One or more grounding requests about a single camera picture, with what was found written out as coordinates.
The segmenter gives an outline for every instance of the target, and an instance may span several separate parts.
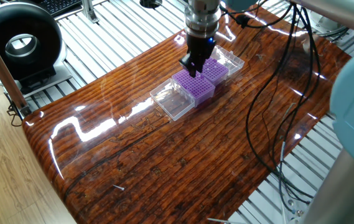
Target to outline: purple pipette tip rack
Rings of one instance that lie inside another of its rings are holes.
[[[212,97],[215,87],[245,64],[242,59],[220,46],[203,65],[203,72],[192,78],[182,70],[151,91],[154,101],[173,119],[181,116]]]
[[[228,68],[218,63],[217,60],[209,58],[203,65],[202,75],[213,85],[217,86],[226,78],[228,71]]]
[[[188,71],[182,70],[172,78],[193,96],[195,106],[214,95],[215,86],[199,73],[196,73],[196,77],[192,78]]]

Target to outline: metal grating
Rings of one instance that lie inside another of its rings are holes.
[[[93,4],[100,20],[97,24],[81,10],[56,18],[67,45],[64,64],[73,78],[26,98],[33,111],[102,77],[185,27],[182,0],[165,0],[156,11],[133,0]]]
[[[343,146],[333,132],[333,117],[324,116],[285,158],[283,173],[299,189],[315,195]],[[228,219],[231,223],[282,224],[279,182],[270,174]]]

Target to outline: wooden tabletop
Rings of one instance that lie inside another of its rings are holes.
[[[258,17],[265,22],[277,19],[263,9]],[[182,69],[178,59],[187,50],[183,31],[26,117],[23,128],[30,146],[75,220],[206,223],[208,217],[227,219],[237,210],[269,174],[248,146],[245,118],[281,59],[289,26],[282,21],[267,29],[242,30],[222,18],[218,45],[246,63],[217,87],[214,97],[178,121],[172,121],[149,92]],[[305,38],[305,33],[297,33],[296,49],[280,73],[277,90],[275,78],[250,116],[252,142],[270,165],[264,123],[273,139],[305,88]],[[288,152],[328,111],[332,83],[350,58],[325,39],[317,46],[320,85],[297,114]],[[279,141],[276,158],[280,148]]]

